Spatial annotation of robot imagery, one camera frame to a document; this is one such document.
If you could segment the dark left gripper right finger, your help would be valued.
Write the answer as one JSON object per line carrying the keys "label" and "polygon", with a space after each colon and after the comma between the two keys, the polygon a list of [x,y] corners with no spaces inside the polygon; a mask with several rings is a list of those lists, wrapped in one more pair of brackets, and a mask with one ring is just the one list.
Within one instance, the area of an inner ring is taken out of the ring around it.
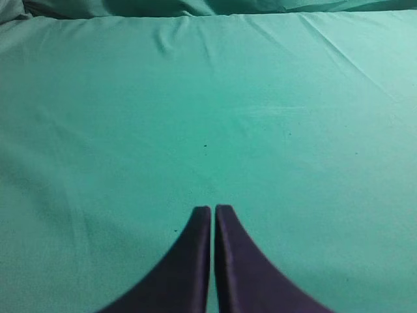
{"label": "dark left gripper right finger", "polygon": [[330,312],[260,251],[230,205],[217,205],[214,273],[220,312]]}

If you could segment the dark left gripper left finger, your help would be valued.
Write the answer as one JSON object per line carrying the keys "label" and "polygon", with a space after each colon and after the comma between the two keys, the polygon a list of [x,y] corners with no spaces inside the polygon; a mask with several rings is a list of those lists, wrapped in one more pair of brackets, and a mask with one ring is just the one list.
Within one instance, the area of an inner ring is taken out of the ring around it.
{"label": "dark left gripper left finger", "polygon": [[102,312],[205,312],[211,210],[195,207],[179,238],[152,270]]}

